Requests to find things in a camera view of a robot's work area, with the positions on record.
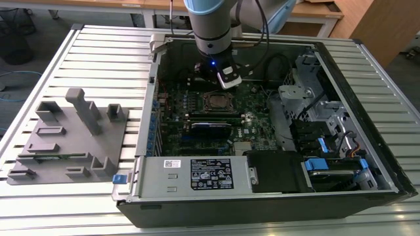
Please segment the circuit board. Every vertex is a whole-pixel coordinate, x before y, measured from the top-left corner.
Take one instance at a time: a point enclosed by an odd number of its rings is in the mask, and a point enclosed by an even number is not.
[[[250,149],[279,149],[261,85],[243,82],[231,90],[198,90],[171,83],[161,90],[163,156],[230,156]],[[205,130],[206,137],[189,135],[197,124],[214,127]]]

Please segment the metal slat surface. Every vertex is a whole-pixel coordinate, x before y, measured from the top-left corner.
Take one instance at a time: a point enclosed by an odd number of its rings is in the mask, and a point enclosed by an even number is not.
[[[122,149],[121,172],[133,168],[143,94],[147,87],[150,36],[165,29],[86,26],[75,34],[74,46],[54,68],[39,100],[70,105],[63,92],[70,87],[86,88],[86,95],[98,106],[122,103],[130,107],[130,122]],[[275,39],[303,41],[311,37],[274,35]],[[349,39],[321,39],[345,70],[371,119],[389,142],[407,175],[420,191],[420,126],[419,118],[407,110],[405,99],[383,79],[370,57]],[[117,209],[106,183],[11,186],[5,177],[14,167],[35,127],[38,115],[27,114],[2,156],[7,163],[0,171],[0,235],[270,235],[270,236],[359,236],[418,235],[420,231],[420,196],[401,204],[374,207],[339,220],[282,222],[214,226],[206,228],[138,229]]]

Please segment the gray carpet floor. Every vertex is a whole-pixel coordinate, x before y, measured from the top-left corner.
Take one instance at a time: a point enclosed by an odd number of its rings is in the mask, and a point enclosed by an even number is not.
[[[38,32],[27,36],[27,40],[35,51],[35,59],[30,63],[19,66],[9,65],[0,59],[0,74],[17,70],[33,70],[43,73],[61,43],[69,34],[71,25],[75,23],[133,27],[130,14],[61,11],[59,16],[61,19],[54,20],[47,10],[34,9],[33,19],[38,27]],[[174,21],[174,24],[183,29],[183,22],[179,19]],[[158,17],[158,26],[169,28],[163,17]],[[406,60],[405,56],[399,55],[387,68],[387,72],[415,107],[420,109],[420,62],[417,60]],[[7,90],[0,92],[0,98],[14,100],[26,99],[38,80],[39,76],[35,74],[13,74],[0,77],[0,82],[7,85]],[[0,128],[9,128],[22,105],[23,102],[0,101]]]

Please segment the wooden desk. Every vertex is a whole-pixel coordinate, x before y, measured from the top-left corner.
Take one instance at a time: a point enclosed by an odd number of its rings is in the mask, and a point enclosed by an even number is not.
[[[170,0],[0,0],[0,7],[143,14],[147,28],[157,27],[157,15],[170,14]],[[174,15],[189,15],[185,0],[174,0]],[[303,2],[295,6],[289,22],[322,24],[315,36],[329,37],[342,18],[343,13],[331,12],[325,4]]]
[[[361,39],[387,67],[420,30],[420,1],[337,0],[337,4],[346,17],[331,36]]]
[[[142,8],[153,9],[154,15],[169,15],[170,11],[170,0],[146,0]],[[187,7],[185,5],[185,0],[174,0],[174,16],[187,16]],[[147,19],[145,16],[145,21],[147,22],[149,28],[155,28],[155,25],[149,24],[154,19]],[[307,23],[322,25],[318,28],[318,33],[314,36],[329,37],[337,22],[345,17],[342,12],[333,12],[326,4],[303,2],[298,4],[293,11],[293,16],[289,18],[289,23]]]

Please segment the blue plastic clip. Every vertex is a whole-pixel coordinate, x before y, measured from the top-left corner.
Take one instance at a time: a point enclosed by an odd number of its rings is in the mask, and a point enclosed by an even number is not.
[[[305,162],[309,171],[329,170],[327,161],[325,158],[311,158]]]
[[[113,176],[113,183],[114,184],[127,184],[127,175],[114,175]]]
[[[363,169],[367,169],[370,167],[370,164],[366,159],[361,159],[361,165]]]
[[[321,142],[321,145],[322,145],[322,148],[323,148],[323,152],[329,153],[329,148],[327,148],[325,139],[319,138],[318,141]]]

